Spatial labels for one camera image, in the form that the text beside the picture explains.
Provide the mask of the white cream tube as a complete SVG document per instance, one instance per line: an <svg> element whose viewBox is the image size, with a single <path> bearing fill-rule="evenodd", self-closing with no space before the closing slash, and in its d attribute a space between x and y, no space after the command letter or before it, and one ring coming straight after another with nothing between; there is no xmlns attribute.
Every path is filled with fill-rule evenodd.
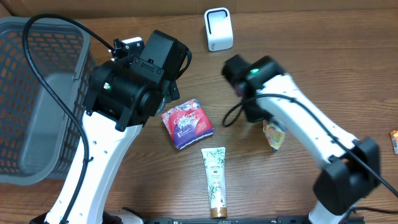
<svg viewBox="0 0 398 224"><path fill-rule="evenodd" d="M227 218L225 147L204 148L201 150L206 172L211 218Z"/></svg>

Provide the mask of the red purple pad pack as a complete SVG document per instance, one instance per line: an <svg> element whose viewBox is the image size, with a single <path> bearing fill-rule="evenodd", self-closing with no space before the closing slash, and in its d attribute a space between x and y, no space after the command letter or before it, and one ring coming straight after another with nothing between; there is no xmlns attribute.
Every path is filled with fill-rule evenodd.
<svg viewBox="0 0 398 224"><path fill-rule="evenodd" d="M181 151L194 142L211 136L214 127L196 100L188 100L161 115L174 146Z"/></svg>

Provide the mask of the orange Kleenex tissue pack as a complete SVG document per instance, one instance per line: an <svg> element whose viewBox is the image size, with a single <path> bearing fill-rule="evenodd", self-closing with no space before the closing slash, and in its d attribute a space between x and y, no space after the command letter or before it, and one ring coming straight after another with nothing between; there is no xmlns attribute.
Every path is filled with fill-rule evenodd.
<svg viewBox="0 0 398 224"><path fill-rule="evenodd" d="M394 153L398 154L398 131L397 130L391 131L390 137L391 137Z"/></svg>

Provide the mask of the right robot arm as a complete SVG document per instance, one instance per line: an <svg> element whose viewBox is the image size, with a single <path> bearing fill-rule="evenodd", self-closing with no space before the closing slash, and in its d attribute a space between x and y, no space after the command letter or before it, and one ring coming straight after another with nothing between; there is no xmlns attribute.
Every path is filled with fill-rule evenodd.
<svg viewBox="0 0 398 224"><path fill-rule="evenodd" d="M321 173L313 186L317 203L306 223L343 223L353 207L380 184L377 142L359 140L335 124L271 57L248 63L235 55L225 61L221 73L241 97L238 107L248 122L275 119L318 164Z"/></svg>

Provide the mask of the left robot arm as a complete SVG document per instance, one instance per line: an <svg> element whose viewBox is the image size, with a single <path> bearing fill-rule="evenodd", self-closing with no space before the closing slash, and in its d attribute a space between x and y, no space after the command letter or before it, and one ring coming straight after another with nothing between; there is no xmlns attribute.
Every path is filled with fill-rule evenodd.
<svg viewBox="0 0 398 224"><path fill-rule="evenodd" d="M143 42L115 39L112 59L94 68L77 128L78 147L52 209L34 223L142 223L134 211L104 209L121 161L147 120L177 100L176 81L192 53L168 34L153 31Z"/></svg>

